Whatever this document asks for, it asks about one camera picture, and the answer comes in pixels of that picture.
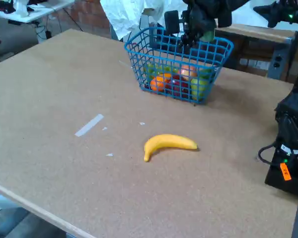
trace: white tape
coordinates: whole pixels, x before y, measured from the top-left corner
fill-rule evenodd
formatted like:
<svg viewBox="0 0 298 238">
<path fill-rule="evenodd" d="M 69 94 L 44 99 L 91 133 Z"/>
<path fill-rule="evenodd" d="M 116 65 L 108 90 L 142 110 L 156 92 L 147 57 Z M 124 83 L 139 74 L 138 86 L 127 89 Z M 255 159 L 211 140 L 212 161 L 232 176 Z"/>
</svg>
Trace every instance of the white tape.
<svg viewBox="0 0 298 238">
<path fill-rule="evenodd" d="M 104 116 L 102 114 L 98 114 L 94 119 L 92 119 L 89 123 L 87 123 L 85 126 L 83 126 L 78 132 L 76 132 L 75 135 L 78 137 L 85 135 L 90 129 L 92 129 L 103 118 L 104 118 Z"/>
</svg>

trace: blue wire basket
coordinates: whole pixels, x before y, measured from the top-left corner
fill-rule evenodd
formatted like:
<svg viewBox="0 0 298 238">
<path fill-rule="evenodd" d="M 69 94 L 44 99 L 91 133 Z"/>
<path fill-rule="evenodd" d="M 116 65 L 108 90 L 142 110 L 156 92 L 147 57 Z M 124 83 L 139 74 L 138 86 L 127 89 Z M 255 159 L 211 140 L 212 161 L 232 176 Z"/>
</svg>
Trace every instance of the blue wire basket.
<svg viewBox="0 0 298 238">
<path fill-rule="evenodd" d="M 209 95 L 221 68 L 234 47 L 215 37 L 191 48 L 178 47 L 180 38 L 163 28 L 140 31 L 125 44 L 132 68 L 144 91 L 191 103 L 202 103 Z"/>
</svg>

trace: orange tag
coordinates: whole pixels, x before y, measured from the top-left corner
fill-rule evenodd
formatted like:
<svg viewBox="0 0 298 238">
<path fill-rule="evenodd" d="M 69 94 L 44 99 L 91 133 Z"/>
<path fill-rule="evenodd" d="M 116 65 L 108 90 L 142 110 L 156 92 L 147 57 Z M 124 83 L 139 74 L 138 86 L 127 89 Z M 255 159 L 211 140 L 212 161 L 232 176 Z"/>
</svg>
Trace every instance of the orange tag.
<svg viewBox="0 0 298 238">
<path fill-rule="evenodd" d="M 284 180 L 285 181 L 289 181 L 292 180 L 292 177 L 290 176 L 288 167 L 285 163 L 281 163 L 280 164 L 280 169 L 282 170 L 283 176 L 284 176 Z"/>
</svg>

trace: black machine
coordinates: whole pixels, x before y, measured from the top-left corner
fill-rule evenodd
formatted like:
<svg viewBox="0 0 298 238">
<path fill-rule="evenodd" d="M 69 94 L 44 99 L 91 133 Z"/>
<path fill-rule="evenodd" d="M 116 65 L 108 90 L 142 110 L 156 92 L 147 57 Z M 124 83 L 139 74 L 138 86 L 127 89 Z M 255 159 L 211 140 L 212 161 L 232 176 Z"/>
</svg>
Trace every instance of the black machine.
<svg viewBox="0 0 298 238">
<path fill-rule="evenodd" d="M 232 24 L 232 11 L 243 6 L 249 0 L 183 0 L 188 4 L 182 12 L 165 13 L 165 25 L 168 34 L 180 31 L 183 24 L 184 34 L 179 47 L 191 47 L 204 33 L 217 27 Z M 268 20 L 268 27 L 275 27 L 278 22 L 298 23 L 298 4 L 296 0 L 279 0 L 271 5 L 258 6 L 254 10 Z M 276 140 L 258 152 L 258 158 L 270 165 L 265 183 L 283 191 L 298 195 L 298 80 L 290 94 L 278 103 L 276 109 L 278 134 Z M 261 153 L 275 147 L 272 161 L 262 158 Z"/>
</svg>

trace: banana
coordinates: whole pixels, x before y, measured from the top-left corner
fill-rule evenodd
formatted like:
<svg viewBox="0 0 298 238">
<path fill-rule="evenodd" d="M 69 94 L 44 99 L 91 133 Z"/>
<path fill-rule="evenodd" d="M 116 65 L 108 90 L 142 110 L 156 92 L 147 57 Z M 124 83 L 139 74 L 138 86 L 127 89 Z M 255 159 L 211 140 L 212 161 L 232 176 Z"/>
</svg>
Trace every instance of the banana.
<svg viewBox="0 0 298 238">
<path fill-rule="evenodd" d="M 198 145 L 191 139 L 179 135 L 156 135 L 145 143 L 144 161 L 149 162 L 150 156 L 163 147 L 176 147 L 187 150 L 196 150 Z"/>
</svg>

